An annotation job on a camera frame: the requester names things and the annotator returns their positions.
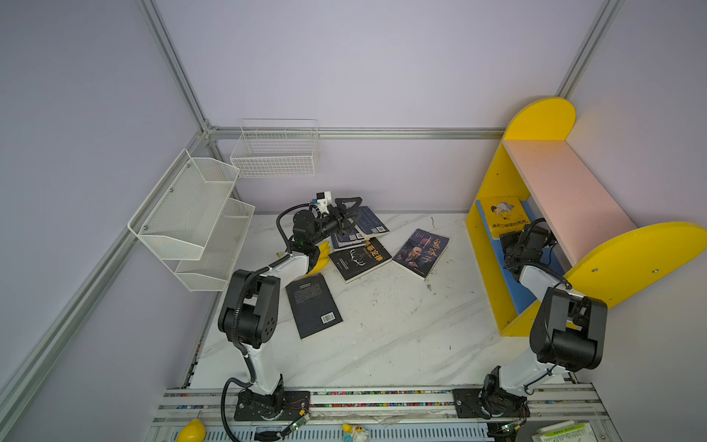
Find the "yellow cartoon cover book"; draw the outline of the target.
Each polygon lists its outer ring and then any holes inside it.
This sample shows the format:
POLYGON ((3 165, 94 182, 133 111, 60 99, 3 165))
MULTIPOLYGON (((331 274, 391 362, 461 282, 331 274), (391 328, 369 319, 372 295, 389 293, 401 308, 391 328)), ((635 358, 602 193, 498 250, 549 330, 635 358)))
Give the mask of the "yellow cartoon cover book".
POLYGON ((500 239, 530 224, 527 212, 515 196, 484 197, 478 203, 492 239, 500 239))

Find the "purple old man book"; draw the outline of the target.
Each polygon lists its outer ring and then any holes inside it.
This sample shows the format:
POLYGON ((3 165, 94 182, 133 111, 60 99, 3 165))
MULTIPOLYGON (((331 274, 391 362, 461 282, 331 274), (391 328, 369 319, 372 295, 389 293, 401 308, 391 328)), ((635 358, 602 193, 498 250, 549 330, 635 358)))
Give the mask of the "purple old man book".
POLYGON ((432 272, 439 258, 449 246, 449 238, 417 229, 405 241, 392 261, 403 269, 425 280, 432 272))

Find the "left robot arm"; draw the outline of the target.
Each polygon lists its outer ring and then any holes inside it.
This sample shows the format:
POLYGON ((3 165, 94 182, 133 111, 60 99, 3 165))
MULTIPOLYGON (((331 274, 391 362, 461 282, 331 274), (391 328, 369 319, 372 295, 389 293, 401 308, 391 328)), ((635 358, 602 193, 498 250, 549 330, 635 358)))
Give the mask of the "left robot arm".
POLYGON ((222 421, 226 396, 239 387, 235 418, 252 415, 273 420, 285 412, 285 385, 276 368, 269 342, 279 317, 280 292, 301 277, 312 274, 323 258, 320 243, 329 236, 353 230, 361 217, 360 197, 333 198, 318 193, 308 203, 285 209, 275 227, 285 243, 284 254, 258 270, 237 270, 228 283, 217 327, 239 351, 248 377, 226 380, 220 397, 222 421))

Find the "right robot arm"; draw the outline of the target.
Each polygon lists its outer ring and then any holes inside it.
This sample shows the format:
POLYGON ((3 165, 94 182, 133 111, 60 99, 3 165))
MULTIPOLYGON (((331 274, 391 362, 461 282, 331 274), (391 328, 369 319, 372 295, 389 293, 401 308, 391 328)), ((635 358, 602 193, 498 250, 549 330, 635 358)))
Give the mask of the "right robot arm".
POLYGON ((519 232, 500 237, 504 269, 541 305, 530 329, 528 350, 497 366, 480 390, 454 390, 459 417, 524 416, 528 396, 554 376, 596 368, 603 357, 607 304, 574 290, 567 278, 541 261, 557 244, 539 218, 519 232))

